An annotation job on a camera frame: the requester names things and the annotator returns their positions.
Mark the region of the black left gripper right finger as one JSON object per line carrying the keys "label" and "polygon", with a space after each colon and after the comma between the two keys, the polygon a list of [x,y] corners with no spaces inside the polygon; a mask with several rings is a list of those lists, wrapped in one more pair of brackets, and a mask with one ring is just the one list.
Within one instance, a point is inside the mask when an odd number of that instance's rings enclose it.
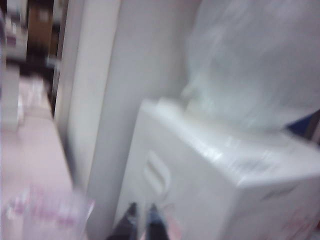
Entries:
{"label": "black left gripper right finger", "polygon": [[146,239],[147,240],[169,240],[166,224],[153,203],[146,217]]}

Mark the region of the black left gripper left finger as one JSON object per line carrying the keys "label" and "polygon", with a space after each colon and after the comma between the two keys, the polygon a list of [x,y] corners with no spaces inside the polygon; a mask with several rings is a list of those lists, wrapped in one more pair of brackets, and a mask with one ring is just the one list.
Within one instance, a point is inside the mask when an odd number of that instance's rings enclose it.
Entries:
{"label": "black left gripper left finger", "polygon": [[136,240],[138,230],[137,203],[132,202],[107,240]]}

